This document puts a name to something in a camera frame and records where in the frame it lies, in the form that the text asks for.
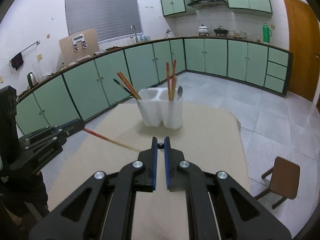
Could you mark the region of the black wok on stove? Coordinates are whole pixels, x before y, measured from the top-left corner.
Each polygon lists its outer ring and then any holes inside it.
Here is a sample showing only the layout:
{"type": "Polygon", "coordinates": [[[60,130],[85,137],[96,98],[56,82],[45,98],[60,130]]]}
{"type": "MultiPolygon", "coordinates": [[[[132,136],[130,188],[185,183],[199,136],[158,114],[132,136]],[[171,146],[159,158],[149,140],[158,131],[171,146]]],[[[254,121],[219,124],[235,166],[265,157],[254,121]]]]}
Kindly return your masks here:
{"type": "Polygon", "coordinates": [[[228,34],[228,30],[223,28],[222,26],[218,26],[214,29],[215,36],[217,37],[226,37],[228,34]]]}

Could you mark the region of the grey window blind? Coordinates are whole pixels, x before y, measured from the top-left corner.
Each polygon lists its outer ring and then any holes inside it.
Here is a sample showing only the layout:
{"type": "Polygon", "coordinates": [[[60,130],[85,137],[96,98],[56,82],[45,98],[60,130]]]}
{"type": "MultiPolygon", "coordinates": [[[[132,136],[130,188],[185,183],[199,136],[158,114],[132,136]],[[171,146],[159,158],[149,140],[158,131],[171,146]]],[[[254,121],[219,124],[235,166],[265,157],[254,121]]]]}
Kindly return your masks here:
{"type": "Polygon", "coordinates": [[[94,28],[98,41],[142,33],[137,0],[65,0],[68,33],[94,28]]]}

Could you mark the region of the white cooking pot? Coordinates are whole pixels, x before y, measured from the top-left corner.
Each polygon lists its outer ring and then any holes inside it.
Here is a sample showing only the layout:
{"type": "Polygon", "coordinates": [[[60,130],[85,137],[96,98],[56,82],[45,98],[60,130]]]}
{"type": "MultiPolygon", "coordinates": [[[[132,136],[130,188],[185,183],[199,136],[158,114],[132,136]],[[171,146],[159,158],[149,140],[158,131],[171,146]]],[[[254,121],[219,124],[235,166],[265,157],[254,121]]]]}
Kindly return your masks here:
{"type": "Polygon", "coordinates": [[[199,36],[209,36],[209,35],[210,35],[210,32],[209,32],[208,27],[207,27],[207,26],[204,26],[203,24],[200,25],[200,26],[197,28],[197,31],[198,31],[199,36]]]}

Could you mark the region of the small brown wooden chair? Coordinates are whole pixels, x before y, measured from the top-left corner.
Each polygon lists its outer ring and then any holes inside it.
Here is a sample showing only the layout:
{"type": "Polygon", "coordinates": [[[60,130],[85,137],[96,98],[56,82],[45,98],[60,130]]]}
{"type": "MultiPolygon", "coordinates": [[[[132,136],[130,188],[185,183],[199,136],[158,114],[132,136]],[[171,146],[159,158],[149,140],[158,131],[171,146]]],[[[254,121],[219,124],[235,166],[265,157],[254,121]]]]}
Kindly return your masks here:
{"type": "Polygon", "coordinates": [[[262,174],[261,178],[265,179],[269,175],[271,175],[271,180],[268,188],[255,196],[256,200],[259,200],[270,192],[281,196],[281,199],[272,205],[272,209],[274,210],[283,204],[285,200],[296,198],[300,179],[299,165],[282,157],[276,157],[274,166],[262,174]]]}

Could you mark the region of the green thermos bottle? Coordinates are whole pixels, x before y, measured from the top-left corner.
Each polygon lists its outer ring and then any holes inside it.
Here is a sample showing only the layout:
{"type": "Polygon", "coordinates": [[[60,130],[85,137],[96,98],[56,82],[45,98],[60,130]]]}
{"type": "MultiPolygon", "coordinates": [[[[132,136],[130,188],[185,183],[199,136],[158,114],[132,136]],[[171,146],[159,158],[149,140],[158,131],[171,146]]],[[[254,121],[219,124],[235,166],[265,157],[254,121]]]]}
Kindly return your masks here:
{"type": "Polygon", "coordinates": [[[270,43],[270,38],[272,36],[271,29],[268,27],[266,23],[263,25],[263,41],[265,43],[270,43]]]}

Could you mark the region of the red chopstick in left cup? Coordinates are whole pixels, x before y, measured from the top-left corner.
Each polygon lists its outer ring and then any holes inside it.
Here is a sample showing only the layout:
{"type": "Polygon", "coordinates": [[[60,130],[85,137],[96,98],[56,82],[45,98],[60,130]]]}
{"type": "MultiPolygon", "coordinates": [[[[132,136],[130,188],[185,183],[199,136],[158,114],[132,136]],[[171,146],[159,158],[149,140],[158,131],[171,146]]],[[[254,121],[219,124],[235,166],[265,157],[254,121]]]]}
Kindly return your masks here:
{"type": "Polygon", "coordinates": [[[142,98],[137,93],[137,91],[134,89],[133,85],[130,83],[130,81],[125,77],[125,75],[122,72],[117,72],[117,75],[121,79],[121,81],[124,83],[124,85],[129,89],[129,91],[133,94],[133,96],[137,100],[141,100],[142,98]]]}

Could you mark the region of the chrome sink faucet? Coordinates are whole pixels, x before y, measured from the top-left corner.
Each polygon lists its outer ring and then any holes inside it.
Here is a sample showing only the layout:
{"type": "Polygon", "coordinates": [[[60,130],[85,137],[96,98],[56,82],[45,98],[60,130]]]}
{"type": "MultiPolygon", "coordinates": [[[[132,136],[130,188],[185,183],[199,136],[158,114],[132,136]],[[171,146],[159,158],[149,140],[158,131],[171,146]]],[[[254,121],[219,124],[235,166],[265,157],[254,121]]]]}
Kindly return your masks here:
{"type": "Polygon", "coordinates": [[[138,43],[138,36],[137,36],[137,31],[136,31],[136,27],[134,25],[130,25],[131,30],[134,33],[134,37],[135,37],[135,43],[138,43]]]}

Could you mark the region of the operator dark clothing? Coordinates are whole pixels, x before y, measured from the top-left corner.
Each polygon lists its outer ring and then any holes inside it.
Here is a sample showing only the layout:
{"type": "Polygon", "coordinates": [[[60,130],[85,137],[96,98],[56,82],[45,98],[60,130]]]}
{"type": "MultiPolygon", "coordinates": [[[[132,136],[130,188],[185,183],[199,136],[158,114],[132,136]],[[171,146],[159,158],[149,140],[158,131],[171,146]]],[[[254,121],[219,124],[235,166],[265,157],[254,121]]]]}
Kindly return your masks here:
{"type": "Polygon", "coordinates": [[[42,172],[26,166],[16,128],[16,89],[1,89],[1,239],[28,239],[37,219],[48,211],[42,172]]]}

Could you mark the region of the brown wooden door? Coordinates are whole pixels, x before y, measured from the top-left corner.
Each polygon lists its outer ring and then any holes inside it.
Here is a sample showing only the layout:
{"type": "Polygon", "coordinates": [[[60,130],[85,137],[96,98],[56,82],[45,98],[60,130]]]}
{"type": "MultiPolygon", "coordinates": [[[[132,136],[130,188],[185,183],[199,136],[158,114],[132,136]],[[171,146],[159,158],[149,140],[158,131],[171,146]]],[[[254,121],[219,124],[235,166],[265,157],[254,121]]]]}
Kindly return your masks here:
{"type": "Polygon", "coordinates": [[[310,5],[284,0],[289,25],[289,51],[293,53],[289,91],[312,101],[319,78],[319,22],[310,5]]]}

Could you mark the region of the dark hanging towel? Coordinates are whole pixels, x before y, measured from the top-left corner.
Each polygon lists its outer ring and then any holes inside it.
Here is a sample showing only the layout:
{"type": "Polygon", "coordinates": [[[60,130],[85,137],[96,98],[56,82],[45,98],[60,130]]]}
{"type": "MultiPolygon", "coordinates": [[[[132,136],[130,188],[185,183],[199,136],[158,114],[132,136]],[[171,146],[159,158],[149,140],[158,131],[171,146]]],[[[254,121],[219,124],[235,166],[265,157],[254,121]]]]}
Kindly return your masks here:
{"type": "Polygon", "coordinates": [[[11,63],[12,68],[14,68],[14,70],[18,70],[21,66],[23,66],[24,61],[23,61],[22,53],[19,52],[18,54],[16,54],[10,60],[10,63],[11,63]]]}

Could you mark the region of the wall towel rail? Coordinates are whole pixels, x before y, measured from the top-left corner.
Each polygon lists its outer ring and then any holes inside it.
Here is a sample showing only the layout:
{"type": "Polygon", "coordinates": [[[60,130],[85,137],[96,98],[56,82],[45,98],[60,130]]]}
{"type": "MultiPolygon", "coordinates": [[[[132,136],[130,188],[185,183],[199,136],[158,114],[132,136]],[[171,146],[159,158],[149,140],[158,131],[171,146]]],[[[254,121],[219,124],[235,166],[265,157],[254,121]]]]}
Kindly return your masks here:
{"type": "Polygon", "coordinates": [[[26,51],[27,49],[29,49],[30,47],[34,46],[34,45],[39,45],[41,43],[40,40],[37,40],[36,42],[32,43],[31,45],[29,45],[28,47],[24,48],[22,51],[20,51],[20,53],[23,53],[24,51],[26,51]]]}

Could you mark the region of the green lower kitchen cabinets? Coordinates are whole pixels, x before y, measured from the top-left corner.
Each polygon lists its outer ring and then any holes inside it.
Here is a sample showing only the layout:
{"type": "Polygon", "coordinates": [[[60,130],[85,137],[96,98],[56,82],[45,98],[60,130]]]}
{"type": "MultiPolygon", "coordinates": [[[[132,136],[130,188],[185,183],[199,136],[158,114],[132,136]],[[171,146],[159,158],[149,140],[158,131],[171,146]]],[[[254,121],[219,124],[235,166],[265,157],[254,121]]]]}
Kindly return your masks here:
{"type": "Polygon", "coordinates": [[[176,73],[206,74],[287,94],[293,54],[287,50],[230,38],[171,38],[116,48],[67,67],[18,98],[17,126],[28,134],[76,118],[90,120],[128,94],[115,83],[122,72],[136,90],[166,78],[166,64],[176,73]]]}

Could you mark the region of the white double utensil holder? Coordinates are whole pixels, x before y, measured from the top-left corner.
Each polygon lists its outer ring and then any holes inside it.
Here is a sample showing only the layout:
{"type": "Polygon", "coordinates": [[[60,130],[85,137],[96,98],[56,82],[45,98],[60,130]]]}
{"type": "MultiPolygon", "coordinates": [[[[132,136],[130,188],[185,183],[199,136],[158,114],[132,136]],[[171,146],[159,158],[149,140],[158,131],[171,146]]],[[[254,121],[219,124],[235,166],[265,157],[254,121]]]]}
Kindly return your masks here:
{"type": "Polygon", "coordinates": [[[147,127],[163,125],[167,129],[180,129],[183,125],[183,98],[176,88],[169,100],[167,88],[146,88],[138,92],[137,106],[147,127]]]}

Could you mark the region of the red and bamboo chopstick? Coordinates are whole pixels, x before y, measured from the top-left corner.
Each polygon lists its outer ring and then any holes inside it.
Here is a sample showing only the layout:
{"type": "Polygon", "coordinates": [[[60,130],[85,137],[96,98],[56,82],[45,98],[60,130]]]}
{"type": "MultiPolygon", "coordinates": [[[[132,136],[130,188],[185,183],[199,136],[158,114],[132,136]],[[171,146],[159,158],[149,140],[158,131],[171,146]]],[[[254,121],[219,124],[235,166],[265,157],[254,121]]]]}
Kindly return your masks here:
{"type": "Polygon", "coordinates": [[[100,139],[102,139],[102,140],[104,140],[104,141],[107,141],[107,142],[110,142],[110,143],[112,143],[112,144],[114,144],[114,145],[117,145],[117,146],[119,146],[119,147],[125,148],[125,149],[127,149],[127,150],[131,150],[131,151],[134,151],[134,152],[137,152],[137,153],[140,152],[139,149],[136,149],[136,148],[131,147],[131,146],[129,146],[129,145],[126,145],[126,144],[124,144],[124,143],[121,143],[121,142],[112,140],[112,139],[110,139],[110,138],[108,138],[108,137],[105,137],[105,136],[103,136],[103,135],[101,135],[101,134],[99,134],[99,133],[97,133],[97,132],[95,132],[95,131],[93,131],[93,130],[91,130],[91,129],[86,128],[86,127],[84,127],[83,131],[85,131],[85,132],[87,132],[87,133],[89,133],[89,134],[91,134],[91,135],[93,135],[93,136],[95,136],[95,137],[97,137],[97,138],[100,138],[100,139]]]}

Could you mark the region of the brown board with clamps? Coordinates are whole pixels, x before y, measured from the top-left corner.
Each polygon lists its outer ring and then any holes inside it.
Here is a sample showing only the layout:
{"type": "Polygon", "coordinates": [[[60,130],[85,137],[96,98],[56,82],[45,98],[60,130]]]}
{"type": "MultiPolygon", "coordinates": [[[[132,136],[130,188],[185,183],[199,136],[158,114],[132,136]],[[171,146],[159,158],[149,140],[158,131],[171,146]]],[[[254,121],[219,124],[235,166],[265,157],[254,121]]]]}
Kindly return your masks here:
{"type": "Polygon", "coordinates": [[[59,40],[65,66],[93,56],[100,51],[95,28],[86,29],[59,40]]]}

